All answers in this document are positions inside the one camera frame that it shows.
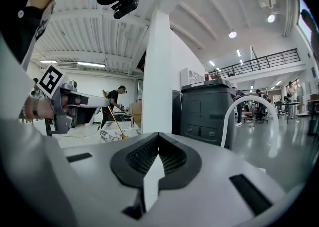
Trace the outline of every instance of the ceiling light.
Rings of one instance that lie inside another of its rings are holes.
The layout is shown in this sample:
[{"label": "ceiling light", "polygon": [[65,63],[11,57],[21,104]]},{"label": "ceiling light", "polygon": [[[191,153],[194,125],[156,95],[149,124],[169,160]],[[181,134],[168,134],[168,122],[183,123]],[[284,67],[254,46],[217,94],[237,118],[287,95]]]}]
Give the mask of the ceiling light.
[{"label": "ceiling light", "polygon": [[237,32],[236,31],[232,31],[229,33],[229,37],[230,38],[235,38],[237,36]]},{"label": "ceiling light", "polygon": [[93,63],[93,62],[78,62],[79,65],[86,65],[86,66],[95,66],[95,67],[103,67],[105,68],[105,64],[101,63]]},{"label": "ceiling light", "polygon": [[273,21],[275,21],[275,16],[274,16],[273,14],[271,14],[271,15],[268,17],[267,21],[270,22],[270,23],[273,22]]},{"label": "ceiling light", "polygon": [[56,60],[40,60],[42,63],[57,63]]}]

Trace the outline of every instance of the yellow broom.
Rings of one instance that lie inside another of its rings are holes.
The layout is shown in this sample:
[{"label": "yellow broom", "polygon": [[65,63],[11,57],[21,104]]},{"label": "yellow broom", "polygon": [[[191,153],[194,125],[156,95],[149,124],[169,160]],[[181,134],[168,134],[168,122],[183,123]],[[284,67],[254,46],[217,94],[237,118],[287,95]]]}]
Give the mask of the yellow broom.
[{"label": "yellow broom", "polygon": [[[102,90],[102,95],[103,95],[103,97],[107,98],[107,97],[106,97],[106,93],[105,93],[104,90]],[[123,134],[123,132],[122,132],[122,130],[121,130],[121,128],[120,128],[118,122],[115,120],[115,117],[114,117],[114,115],[113,115],[113,113],[112,113],[112,110],[111,110],[110,105],[108,105],[108,108],[109,108],[109,111],[110,111],[110,113],[111,113],[111,115],[112,115],[112,117],[113,117],[113,119],[114,119],[114,122],[116,123],[116,125],[118,126],[118,128],[119,128],[119,130],[120,130],[120,132],[121,132],[121,134],[122,134],[122,135],[121,135],[122,140],[128,138],[127,136],[125,136],[125,135]]]}]

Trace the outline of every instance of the black metal railing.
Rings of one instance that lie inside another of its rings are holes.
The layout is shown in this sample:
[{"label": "black metal railing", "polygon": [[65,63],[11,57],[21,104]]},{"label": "black metal railing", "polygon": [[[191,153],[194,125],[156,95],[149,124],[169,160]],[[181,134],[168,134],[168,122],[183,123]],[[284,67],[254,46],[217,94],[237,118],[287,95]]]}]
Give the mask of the black metal railing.
[{"label": "black metal railing", "polygon": [[223,79],[298,61],[300,58],[295,48],[214,70],[209,74],[212,79]]}]

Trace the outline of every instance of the striped shirt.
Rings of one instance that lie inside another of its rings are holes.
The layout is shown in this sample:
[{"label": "striped shirt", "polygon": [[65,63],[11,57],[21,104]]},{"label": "striped shirt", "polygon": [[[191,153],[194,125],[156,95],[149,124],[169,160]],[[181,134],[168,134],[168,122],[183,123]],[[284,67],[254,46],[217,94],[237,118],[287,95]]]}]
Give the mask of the striped shirt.
[{"label": "striped shirt", "polygon": [[38,90],[34,90],[31,92],[31,95],[35,98],[42,98],[42,97],[45,97],[45,94],[44,92],[41,90],[41,89],[38,89]]}]

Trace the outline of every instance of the gray floor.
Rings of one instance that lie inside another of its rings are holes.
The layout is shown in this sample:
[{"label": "gray floor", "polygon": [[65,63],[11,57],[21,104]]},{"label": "gray floor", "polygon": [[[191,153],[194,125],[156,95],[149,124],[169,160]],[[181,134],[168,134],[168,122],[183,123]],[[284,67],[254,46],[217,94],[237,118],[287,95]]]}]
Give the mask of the gray floor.
[{"label": "gray floor", "polygon": [[235,127],[233,151],[258,168],[266,169],[286,192],[307,180],[318,142],[307,136],[308,118],[297,123],[287,117],[279,119],[279,151],[277,157],[268,157],[273,134],[272,119],[268,123],[257,123],[252,129],[248,123]]}]

